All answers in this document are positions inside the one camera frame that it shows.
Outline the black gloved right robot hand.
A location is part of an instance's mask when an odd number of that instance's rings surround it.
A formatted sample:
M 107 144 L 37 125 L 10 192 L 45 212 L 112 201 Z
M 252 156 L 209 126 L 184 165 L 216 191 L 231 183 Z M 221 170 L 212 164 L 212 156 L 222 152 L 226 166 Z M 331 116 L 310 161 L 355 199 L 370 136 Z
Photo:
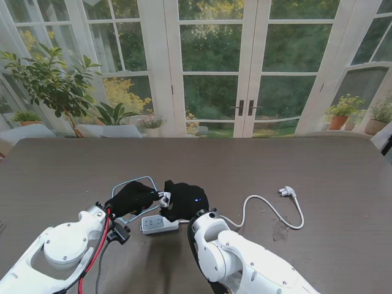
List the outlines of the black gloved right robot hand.
M 160 215 L 168 221 L 190 221 L 200 210 L 209 210 L 208 198 L 205 191 L 196 185 L 186 183 L 174 183 L 171 180 L 165 182 L 165 192 L 171 194 L 168 208 L 162 208 Z

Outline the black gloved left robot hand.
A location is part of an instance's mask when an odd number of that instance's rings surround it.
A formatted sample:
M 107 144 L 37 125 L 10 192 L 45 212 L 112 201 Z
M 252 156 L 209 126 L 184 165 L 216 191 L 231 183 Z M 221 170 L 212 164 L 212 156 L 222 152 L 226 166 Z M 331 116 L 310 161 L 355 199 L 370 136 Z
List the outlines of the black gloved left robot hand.
M 104 208 L 109 209 L 116 218 L 126 214 L 139 215 L 149 208 L 154 201 L 160 199 L 159 194 L 138 181 L 126 184 L 113 198 L 109 199 Z

